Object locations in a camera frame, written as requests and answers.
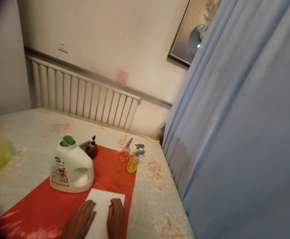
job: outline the red cloth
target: red cloth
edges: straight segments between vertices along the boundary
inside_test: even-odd
[[[118,156],[118,151],[98,147],[98,155],[93,159],[95,178],[92,188],[126,195],[126,236],[136,173],[128,173],[127,162],[121,162]],[[61,192],[50,187],[47,178],[0,217],[0,234],[11,239],[58,238],[89,192]]]

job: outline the blue curtain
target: blue curtain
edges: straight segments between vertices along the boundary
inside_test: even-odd
[[[196,238],[290,238],[290,0],[222,0],[163,150]]]

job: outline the beige wall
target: beige wall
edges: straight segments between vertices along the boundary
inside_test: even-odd
[[[25,46],[173,102],[187,68],[167,59],[188,0],[19,0]],[[68,54],[58,50],[64,42]],[[158,135],[169,107],[145,98],[131,130]]]
[[[31,108],[16,0],[0,1],[0,114]]]

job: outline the radiator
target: radiator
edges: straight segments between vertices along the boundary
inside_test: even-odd
[[[140,97],[26,55],[36,107],[129,129]]]

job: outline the human hand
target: human hand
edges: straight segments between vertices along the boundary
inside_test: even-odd
[[[60,239],[84,239],[96,214],[95,211],[91,214],[95,204],[92,200],[82,203],[66,224]]]
[[[112,199],[107,217],[107,232],[110,239],[123,239],[125,208],[120,199]]]

